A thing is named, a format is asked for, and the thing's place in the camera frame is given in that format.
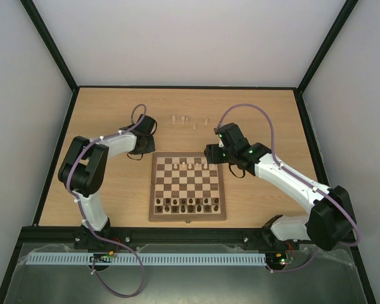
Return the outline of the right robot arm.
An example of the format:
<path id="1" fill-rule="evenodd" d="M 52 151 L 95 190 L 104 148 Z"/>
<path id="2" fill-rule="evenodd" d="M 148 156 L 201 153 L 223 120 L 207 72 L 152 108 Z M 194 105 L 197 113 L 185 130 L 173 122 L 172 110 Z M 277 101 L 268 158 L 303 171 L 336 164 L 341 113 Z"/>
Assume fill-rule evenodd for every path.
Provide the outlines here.
<path id="1" fill-rule="evenodd" d="M 349 208 L 348 191 L 331 188 L 309 179 L 279 160 L 274 151 L 257 142 L 250 144 L 238 125 L 229 123 L 215 129 L 219 142 L 206 145 L 204 155 L 209 164 L 237 166 L 242 173 L 257 176 L 293 198 L 305 216 L 280 215 L 263 233 L 265 244 L 279 247 L 285 240 L 312 241 L 330 251 L 357 226 Z"/>

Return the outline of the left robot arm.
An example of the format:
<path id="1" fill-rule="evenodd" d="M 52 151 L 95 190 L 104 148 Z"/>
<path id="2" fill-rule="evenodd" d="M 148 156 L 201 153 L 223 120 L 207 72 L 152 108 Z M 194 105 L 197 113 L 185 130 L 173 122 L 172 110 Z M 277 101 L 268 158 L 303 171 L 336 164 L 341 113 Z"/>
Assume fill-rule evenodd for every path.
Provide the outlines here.
<path id="1" fill-rule="evenodd" d="M 74 197 L 82 212 L 82 225 L 102 231 L 108 224 L 101 202 L 100 187 L 107 161 L 121 154 L 139 155 L 155 151 L 157 122 L 147 115 L 116 133 L 95 139 L 74 137 L 58 172 L 58 180 Z"/>

